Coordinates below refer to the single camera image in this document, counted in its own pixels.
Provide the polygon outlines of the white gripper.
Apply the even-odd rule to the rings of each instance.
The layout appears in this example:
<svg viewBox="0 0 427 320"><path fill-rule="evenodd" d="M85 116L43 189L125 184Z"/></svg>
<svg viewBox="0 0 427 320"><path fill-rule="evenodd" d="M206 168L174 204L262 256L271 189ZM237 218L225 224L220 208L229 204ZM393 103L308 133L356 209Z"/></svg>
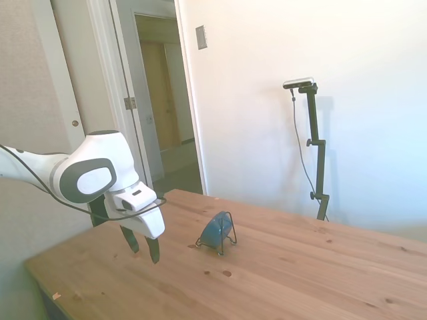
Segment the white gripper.
<svg viewBox="0 0 427 320"><path fill-rule="evenodd" d="M118 211L113 203L113 198L109 195L105 197L105 206L110 219L118 219L117 222L121 225L120 229L123 233L127 244L134 253L139 252L139 243L134 235L140 233L145 236L149 254L154 264L160 260L159 240L157 239L165 231L165 223L163 215L159 208L163 204L162 200L155 200L147 207L144 207L139 215L135 215L133 211Z"/></svg>

